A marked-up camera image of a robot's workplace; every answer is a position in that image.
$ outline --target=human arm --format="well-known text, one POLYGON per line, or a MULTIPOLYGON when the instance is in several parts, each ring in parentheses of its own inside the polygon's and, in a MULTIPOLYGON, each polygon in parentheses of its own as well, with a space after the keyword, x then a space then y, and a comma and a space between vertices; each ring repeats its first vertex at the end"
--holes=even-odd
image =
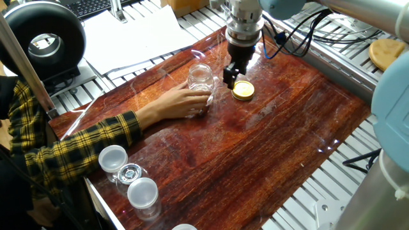
POLYGON ((108 118, 64 141, 41 147, 43 140, 34 137, 43 138, 43 132, 33 132, 41 130, 42 125, 39 124, 45 121, 45 114, 41 112, 32 117, 32 114, 42 110, 36 100, 30 99, 33 97, 30 90, 20 82, 17 85, 20 89, 15 92, 18 100, 10 111, 13 118, 10 119, 13 127, 10 133, 20 135, 16 139, 13 138, 16 142, 20 141, 15 145, 18 148, 14 150, 25 153, 28 175, 46 186, 53 194, 57 194, 61 187, 98 168, 98 154, 106 146, 119 144, 126 148, 141 138, 142 130, 161 119, 197 114, 206 105, 210 92, 182 89, 185 85, 186 83, 176 86, 136 112, 129 111, 108 118), (26 148, 30 147, 33 149, 25 152, 26 148))

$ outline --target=plastic container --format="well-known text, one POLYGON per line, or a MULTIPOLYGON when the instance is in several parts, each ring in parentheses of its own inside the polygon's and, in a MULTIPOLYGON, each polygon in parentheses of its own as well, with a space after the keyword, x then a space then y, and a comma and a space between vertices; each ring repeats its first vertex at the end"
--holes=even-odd
POLYGON ((190 90, 212 91, 214 87, 212 69, 205 64, 193 65, 189 69, 187 84, 190 90))
POLYGON ((139 178, 132 182, 128 188, 128 200, 136 215, 143 221, 154 220, 162 209, 158 187, 149 178, 139 178))
POLYGON ((179 224, 178 226, 172 228, 172 230, 197 230, 190 224, 179 224))
POLYGON ((128 197, 128 188, 135 180, 149 177, 148 172, 137 164, 126 164, 118 172, 116 187, 121 195, 128 197))
POLYGON ((112 145, 101 151, 98 162, 102 170, 105 171, 108 180, 114 183, 118 177, 119 170, 128 163, 128 155, 121 146, 112 145))

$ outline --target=wood grain surface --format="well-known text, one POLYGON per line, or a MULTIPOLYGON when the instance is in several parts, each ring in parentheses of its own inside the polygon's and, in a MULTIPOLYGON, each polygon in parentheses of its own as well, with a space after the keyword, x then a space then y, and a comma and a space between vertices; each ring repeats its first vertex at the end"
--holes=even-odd
MULTIPOLYGON (((262 44, 246 75, 256 92, 235 100, 221 84, 229 63, 224 28, 99 98, 79 123, 138 110, 183 82, 189 68, 206 63, 217 77, 203 118, 163 121, 146 131, 128 154, 157 183, 162 213, 140 221, 126 198, 99 170, 89 175, 125 229, 259 229, 276 209, 369 115, 369 107, 299 58, 263 55, 262 44)), ((277 48, 267 41, 271 55, 277 48)), ((61 137, 79 112, 50 122, 61 137)))

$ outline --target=plaid sleeve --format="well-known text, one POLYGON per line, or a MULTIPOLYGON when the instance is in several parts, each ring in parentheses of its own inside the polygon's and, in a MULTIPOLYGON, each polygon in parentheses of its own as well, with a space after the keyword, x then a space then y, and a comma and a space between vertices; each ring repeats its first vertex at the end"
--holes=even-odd
MULTIPOLYGON (((137 116, 129 111, 45 146, 45 113, 20 81, 9 118, 11 154, 24 155, 30 177, 53 194, 98 168, 98 154, 105 147, 117 144, 126 148, 142 136, 137 116)), ((31 191, 36 197, 36 190, 31 191)))
POLYGON ((40 148, 46 144, 45 116, 29 86, 18 80, 8 111, 10 120, 8 133, 13 137, 10 141, 12 155, 23 155, 33 148, 40 148))
POLYGON ((141 138, 134 112, 108 118, 64 141, 25 154, 29 175, 53 194, 96 168, 98 154, 107 146, 127 148, 141 138))

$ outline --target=cardboard box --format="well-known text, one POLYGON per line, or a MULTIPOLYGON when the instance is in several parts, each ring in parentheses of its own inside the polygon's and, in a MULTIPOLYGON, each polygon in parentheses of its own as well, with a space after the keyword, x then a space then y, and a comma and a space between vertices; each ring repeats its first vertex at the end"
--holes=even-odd
POLYGON ((172 7, 176 17, 182 17, 209 5, 209 0, 160 0, 161 7, 167 4, 172 7))

